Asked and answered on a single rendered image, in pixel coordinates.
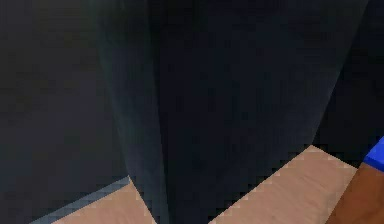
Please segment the brown wooden table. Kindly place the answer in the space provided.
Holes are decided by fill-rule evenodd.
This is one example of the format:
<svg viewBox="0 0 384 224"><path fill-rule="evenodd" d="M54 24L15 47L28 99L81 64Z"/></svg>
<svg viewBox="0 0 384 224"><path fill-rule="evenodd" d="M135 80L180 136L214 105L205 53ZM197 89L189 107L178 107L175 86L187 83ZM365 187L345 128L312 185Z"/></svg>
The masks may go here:
<svg viewBox="0 0 384 224"><path fill-rule="evenodd" d="M384 172L362 163L325 224L384 224Z"/></svg>

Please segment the blue box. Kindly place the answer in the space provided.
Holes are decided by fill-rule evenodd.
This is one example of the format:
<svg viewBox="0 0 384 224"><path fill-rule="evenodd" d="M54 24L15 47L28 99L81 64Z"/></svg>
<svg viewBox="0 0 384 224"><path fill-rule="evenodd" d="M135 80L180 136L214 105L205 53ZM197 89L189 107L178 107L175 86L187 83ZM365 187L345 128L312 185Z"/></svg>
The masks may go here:
<svg viewBox="0 0 384 224"><path fill-rule="evenodd" d="M384 136L366 154L363 162L381 172L384 172Z"/></svg>

